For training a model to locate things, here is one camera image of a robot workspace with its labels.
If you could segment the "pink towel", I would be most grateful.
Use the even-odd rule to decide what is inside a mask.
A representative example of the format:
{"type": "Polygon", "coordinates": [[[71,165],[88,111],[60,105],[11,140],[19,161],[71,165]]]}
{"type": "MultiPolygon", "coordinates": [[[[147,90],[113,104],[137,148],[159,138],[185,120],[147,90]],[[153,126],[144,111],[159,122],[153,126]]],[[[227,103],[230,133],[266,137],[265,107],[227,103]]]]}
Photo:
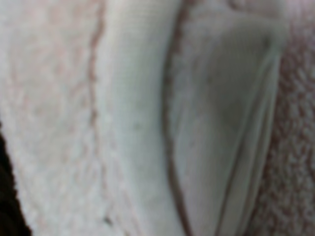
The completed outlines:
{"type": "Polygon", "coordinates": [[[3,0],[0,118],[34,236],[312,236],[312,0],[3,0]]]}

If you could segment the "black table cloth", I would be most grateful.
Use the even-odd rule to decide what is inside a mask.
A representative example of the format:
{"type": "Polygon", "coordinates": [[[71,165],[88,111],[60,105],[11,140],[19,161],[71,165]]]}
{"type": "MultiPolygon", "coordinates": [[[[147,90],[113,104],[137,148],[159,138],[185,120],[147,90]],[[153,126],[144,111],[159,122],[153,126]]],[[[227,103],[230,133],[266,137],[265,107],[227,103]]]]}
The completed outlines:
{"type": "Polygon", "coordinates": [[[0,137],[0,234],[2,236],[31,236],[17,198],[15,180],[6,142],[0,137]]]}

